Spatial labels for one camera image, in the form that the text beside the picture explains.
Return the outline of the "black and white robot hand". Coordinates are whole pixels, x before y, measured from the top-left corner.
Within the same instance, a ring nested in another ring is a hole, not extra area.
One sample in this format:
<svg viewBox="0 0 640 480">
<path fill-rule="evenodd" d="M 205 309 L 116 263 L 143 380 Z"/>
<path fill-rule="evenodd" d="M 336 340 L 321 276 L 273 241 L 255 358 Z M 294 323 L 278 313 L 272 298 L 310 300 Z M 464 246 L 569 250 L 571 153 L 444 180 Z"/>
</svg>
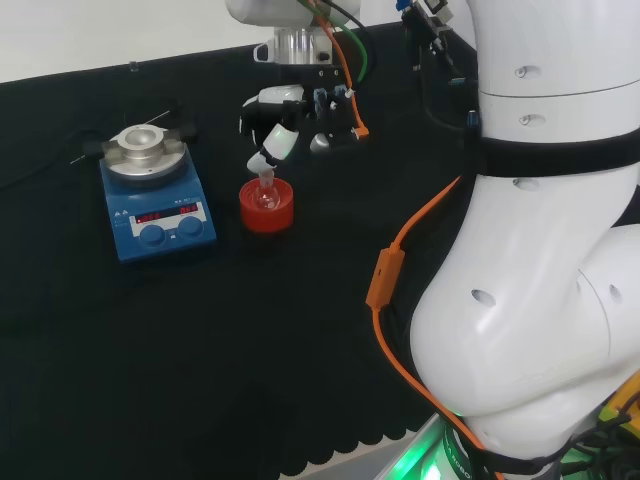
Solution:
<svg viewBox="0 0 640 480">
<path fill-rule="evenodd" d="M 304 136 L 313 153 L 369 137 L 357 112 L 356 84 L 341 67 L 312 69 L 294 83 L 260 90 L 241 107 L 239 132 L 256 147 L 247 161 L 256 175 L 282 164 Z"/>
</svg>

